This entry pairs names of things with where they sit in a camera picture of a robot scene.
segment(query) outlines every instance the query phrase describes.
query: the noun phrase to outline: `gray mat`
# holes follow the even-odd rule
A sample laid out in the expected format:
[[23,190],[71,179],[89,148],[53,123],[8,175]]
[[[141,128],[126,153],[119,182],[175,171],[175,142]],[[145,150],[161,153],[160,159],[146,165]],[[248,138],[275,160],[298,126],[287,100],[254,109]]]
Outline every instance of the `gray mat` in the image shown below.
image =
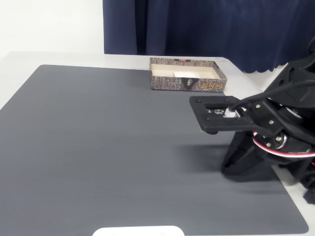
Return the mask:
[[221,175],[233,133],[200,131],[189,106],[197,94],[151,90],[148,71],[39,67],[0,111],[0,234],[305,233],[270,167]]

